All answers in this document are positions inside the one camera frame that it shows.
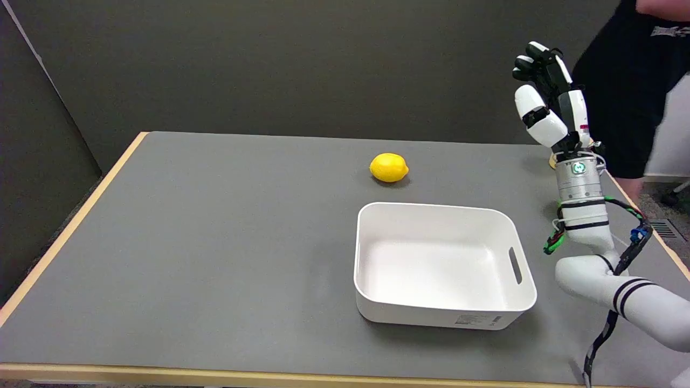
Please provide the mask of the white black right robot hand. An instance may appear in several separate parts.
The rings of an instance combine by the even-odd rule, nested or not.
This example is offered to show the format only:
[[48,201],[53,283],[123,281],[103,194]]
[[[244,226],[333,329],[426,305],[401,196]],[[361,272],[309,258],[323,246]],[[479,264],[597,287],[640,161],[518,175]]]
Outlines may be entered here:
[[512,76],[523,82],[514,101],[527,133],[549,148],[555,161],[591,150],[582,87],[572,80],[559,49],[529,42],[525,54],[516,57]]

